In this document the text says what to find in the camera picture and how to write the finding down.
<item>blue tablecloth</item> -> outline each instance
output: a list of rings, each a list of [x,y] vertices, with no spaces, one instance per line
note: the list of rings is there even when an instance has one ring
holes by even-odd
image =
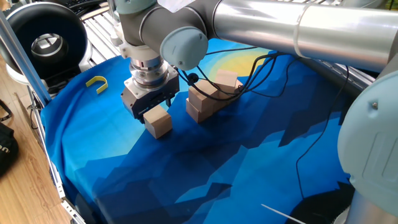
[[[210,43],[210,51],[234,47],[242,45]],[[201,66],[212,77],[261,51],[212,55]],[[279,57],[257,90],[278,95],[292,60]],[[302,201],[295,163],[325,127],[337,87],[295,62],[281,97],[246,93],[196,124],[185,112],[188,86],[181,80],[168,109],[173,130],[155,140],[122,104],[128,64],[116,57],[80,74],[42,111],[47,150],[72,201],[82,194],[109,223],[284,223],[261,204],[290,213]],[[109,85],[99,95],[101,83],[85,86],[95,75]],[[299,163],[306,197],[348,183],[336,147],[345,101],[343,95]]]

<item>gray robot arm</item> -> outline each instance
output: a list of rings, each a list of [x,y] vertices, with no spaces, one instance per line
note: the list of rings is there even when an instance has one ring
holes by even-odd
[[[129,13],[128,6],[136,1],[118,2],[126,41],[149,46],[183,70],[198,65],[206,54],[206,41],[212,38],[375,72],[397,51],[398,14],[390,11],[262,0],[196,0],[176,13],[155,1]]]

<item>aluminum rod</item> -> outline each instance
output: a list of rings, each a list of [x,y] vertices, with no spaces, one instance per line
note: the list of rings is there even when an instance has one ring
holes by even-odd
[[[397,51],[398,13],[318,4],[221,0],[218,38],[380,72]]]
[[[0,13],[0,39],[4,42],[19,69],[36,92],[40,102],[46,106],[51,101],[50,94],[44,87],[39,75],[19,43],[14,31],[3,13]]]

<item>black cable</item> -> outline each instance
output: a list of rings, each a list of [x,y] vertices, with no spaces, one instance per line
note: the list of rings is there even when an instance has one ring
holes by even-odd
[[[76,4],[74,6],[70,6],[69,9],[78,9],[81,7],[87,7],[87,6],[92,6],[92,5],[96,5],[96,4],[101,4],[103,2],[106,2],[105,0],[92,0],[92,1],[87,1],[87,2],[82,2],[79,4]]]
[[[38,129],[39,127],[34,128],[33,127],[33,119],[32,119],[32,113],[33,113],[34,109],[30,109],[30,128],[32,128],[33,130]]]
[[[272,65],[271,65],[271,68],[269,69],[267,75],[265,75],[265,77],[264,77],[259,83],[257,83],[253,88],[248,89],[248,91],[252,91],[252,90],[254,90],[255,88],[259,87],[259,86],[269,77],[269,75],[271,74],[271,72],[272,72],[273,69],[274,69],[274,65],[275,65],[275,63],[276,63],[276,58],[277,58],[277,57],[271,58],[271,59],[269,59],[268,62],[262,64],[262,66],[261,66],[261,68],[259,69],[259,71],[257,72],[257,74],[259,74],[259,73],[261,72],[261,70],[272,60]]]
[[[392,9],[392,5],[394,4],[394,0],[391,0],[391,5],[390,5],[390,8],[389,8],[389,10],[391,11],[391,9]]]
[[[287,82],[289,81],[289,68],[290,68],[290,66],[291,66],[295,61],[297,61],[297,60],[299,60],[299,59],[301,59],[301,58],[296,58],[296,59],[294,59],[294,60],[291,61],[291,62],[288,64],[288,66],[286,67],[286,81],[285,81],[284,87],[283,87],[282,91],[279,93],[279,95],[277,95],[277,96],[270,96],[270,95],[265,95],[265,94],[256,92],[256,91],[254,91],[254,90],[251,90],[251,91],[252,91],[253,93],[257,94],[257,95],[265,96],[265,97],[269,97],[269,98],[278,98],[278,97],[281,97],[281,96],[284,94],[285,89],[286,89]]]
[[[277,57],[277,56],[280,56],[280,55],[285,55],[285,53],[279,53],[279,52],[277,52],[277,53],[274,53],[274,54],[262,55],[262,56],[259,56],[258,58],[256,58],[255,61],[254,61],[254,63],[253,63],[253,66],[252,66],[251,72],[250,72],[250,74],[249,74],[248,80],[247,80],[246,83],[243,85],[243,90],[242,90],[242,92],[237,93],[236,95],[233,95],[232,97],[229,97],[229,98],[226,98],[226,99],[215,98],[215,97],[210,96],[210,95],[206,94],[205,92],[201,91],[195,84],[192,83],[192,84],[190,84],[190,85],[191,85],[192,87],[194,87],[194,89],[196,89],[200,94],[202,94],[203,96],[208,97],[208,98],[210,98],[210,99],[212,99],[212,100],[216,100],[216,101],[230,101],[230,100],[235,100],[235,99],[239,98],[241,95],[243,95],[243,93],[246,92],[246,89],[249,88],[250,85],[252,84],[252,82],[254,81],[254,79],[251,80],[251,78],[252,78],[252,76],[253,76],[254,69],[256,68],[256,65],[257,65],[258,61],[260,61],[261,59],[264,59],[264,58],[274,58],[274,57]],[[271,61],[271,60],[268,60],[266,63],[263,64],[262,67],[265,67],[265,65],[266,65],[268,62],[270,62],[270,61]],[[182,73],[183,73],[184,76],[185,76],[185,78],[184,78],[178,70],[177,70],[177,72],[178,72],[178,75],[179,75],[184,81],[186,81],[186,82],[189,84],[187,73],[186,73],[185,71],[182,70]]]
[[[240,48],[240,49],[218,50],[215,52],[207,53],[206,55],[218,54],[218,53],[223,53],[223,52],[239,51],[239,50],[251,50],[251,49],[256,49],[256,48],[257,47],[244,47],[244,48]]]
[[[76,16],[81,17],[82,15],[86,14],[90,9],[92,9],[93,7],[87,7],[85,9],[83,9],[82,11],[78,12],[76,14]]]
[[[302,186],[301,186],[301,180],[300,180],[300,174],[299,174],[299,161],[310,151],[310,149],[319,141],[319,139],[320,139],[320,138],[323,136],[323,134],[325,133],[326,128],[328,127],[328,124],[329,124],[330,116],[331,116],[331,114],[332,114],[332,112],[333,112],[333,107],[335,106],[335,104],[336,104],[336,102],[337,102],[339,96],[341,95],[341,93],[343,92],[343,90],[344,90],[346,84],[348,83],[349,69],[348,69],[348,66],[346,66],[346,68],[347,68],[347,77],[346,77],[346,81],[344,82],[344,85],[340,88],[340,90],[339,90],[339,92],[337,93],[335,99],[333,100],[333,103],[331,104],[330,110],[329,110],[329,112],[328,112],[328,117],[327,117],[327,119],[326,119],[326,125],[325,125],[325,127],[323,128],[323,131],[322,131],[321,135],[319,135],[319,137],[312,143],[312,145],[311,145],[311,146],[304,152],[304,154],[302,154],[302,155],[299,157],[299,159],[297,159],[297,161],[296,161],[296,172],[297,172],[297,178],[298,178],[298,186],[300,187],[300,193],[301,193],[301,197],[302,197],[303,199],[304,199],[304,194],[303,194],[303,188],[302,188]]]

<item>wooden block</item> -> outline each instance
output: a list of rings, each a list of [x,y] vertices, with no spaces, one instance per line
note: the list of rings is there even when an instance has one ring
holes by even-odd
[[[236,80],[234,91],[232,93],[239,93],[239,86],[243,85],[239,80]],[[231,98],[232,95],[227,95],[221,91],[218,92],[218,98],[219,99],[228,99]]]
[[[218,101],[214,106],[213,106],[213,113],[219,112],[221,109],[224,107],[228,106],[231,102],[230,101]]]
[[[145,128],[156,139],[162,137],[173,128],[172,117],[160,105],[144,113]]]
[[[197,123],[201,123],[202,121],[209,118],[213,115],[213,107],[208,108],[204,112],[200,112],[196,109],[190,102],[189,98],[187,98],[187,113],[194,119]]]
[[[195,85],[206,94],[215,98],[218,97],[218,90],[214,86],[212,86],[208,81],[200,80]],[[188,97],[189,97],[189,102],[200,112],[208,111],[210,109],[212,110],[213,105],[216,103],[215,100],[203,96],[192,86],[189,88]]]
[[[239,86],[243,86],[243,83],[241,83],[239,80],[236,80],[234,93],[239,93]]]
[[[237,79],[238,73],[220,69],[216,74],[215,83],[220,87],[221,90],[227,93],[233,93]]]

